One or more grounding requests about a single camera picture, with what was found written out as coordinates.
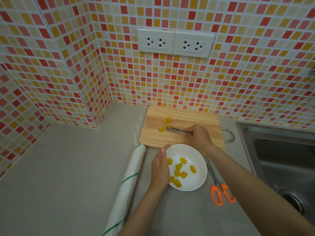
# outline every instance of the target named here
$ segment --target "orange scissors handle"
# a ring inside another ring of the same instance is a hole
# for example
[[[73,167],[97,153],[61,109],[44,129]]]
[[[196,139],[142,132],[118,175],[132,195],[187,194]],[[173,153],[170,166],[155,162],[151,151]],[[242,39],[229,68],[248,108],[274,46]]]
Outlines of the orange scissors handle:
[[[219,198],[220,202],[216,202],[215,201],[215,198],[213,197],[213,192],[214,191],[217,192],[217,195],[218,195],[218,198]],[[218,187],[216,185],[213,185],[211,187],[211,197],[212,197],[213,202],[215,202],[218,206],[221,206],[223,204],[221,193],[220,193],[220,191],[219,191],[219,189],[218,189]]]
[[[226,189],[228,189],[230,191],[230,188],[226,184],[221,184],[221,187],[223,189],[223,194],[225,195],[227,200],[230,201],[231,203],[234,203],[236,201],[236,198],[234,197],[234,195],[232,195],[232,199],[230,199],[229,195],[226,192]]]

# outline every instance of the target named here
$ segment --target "forearm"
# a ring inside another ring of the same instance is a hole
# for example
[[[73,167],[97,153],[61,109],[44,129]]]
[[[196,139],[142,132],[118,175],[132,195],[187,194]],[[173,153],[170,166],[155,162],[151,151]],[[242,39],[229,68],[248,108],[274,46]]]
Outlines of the forearm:
[[[162,197],[163,190],[150,188],[147,190],[136,209],[117,236],[146,235],[151,226],[154,212]]]
[[[204,152],[262,235],[314,234],[314,227],[296,209],[218,147],[211,144]]]

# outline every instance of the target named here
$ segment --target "wooden cutting board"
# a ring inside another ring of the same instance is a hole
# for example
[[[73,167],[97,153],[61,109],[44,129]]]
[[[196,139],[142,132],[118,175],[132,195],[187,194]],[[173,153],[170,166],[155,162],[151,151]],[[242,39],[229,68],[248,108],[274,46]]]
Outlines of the wooden cutting board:
[[[163,120],[168,117],[171,117],[172,121],[166,124]],[[212,142],[224,152],[226,151],[219,118],[216,114],[157,105],[151,105],[148,109],[140,143],[155,148],[161,148],[168,143],[190,145],[182,134],[168,131],[166,126],[170,125],[183,130],[194,124],[206,127]],[[159,132],[158,129],[161,127],[164,127],[165,131]]]

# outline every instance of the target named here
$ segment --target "white outlet plate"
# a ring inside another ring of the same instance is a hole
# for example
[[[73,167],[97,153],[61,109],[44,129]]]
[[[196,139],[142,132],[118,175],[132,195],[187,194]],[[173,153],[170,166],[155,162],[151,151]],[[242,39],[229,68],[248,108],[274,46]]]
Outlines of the white outlet plate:
[[[175,31],[138,28],[138,50],[173,54]]]
[[[208,58],[214,38],[214,35],[176,31],[173,55]]]

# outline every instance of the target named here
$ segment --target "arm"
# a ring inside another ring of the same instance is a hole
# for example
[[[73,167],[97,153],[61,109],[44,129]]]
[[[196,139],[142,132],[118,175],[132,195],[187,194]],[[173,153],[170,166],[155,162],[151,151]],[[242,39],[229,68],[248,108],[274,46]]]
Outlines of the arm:
[[[117,236],[141,236],[147,234],[155,209],[169,182],[169,168],[166,159],[166,150],[169,147],[170,145],[168,144],[161,148],[152,161],[150,186]]]
[[[185,136],[215,164],[240,206],[261,235],[315,235],[315,228],[285,199],[215,146],[205,127]]]

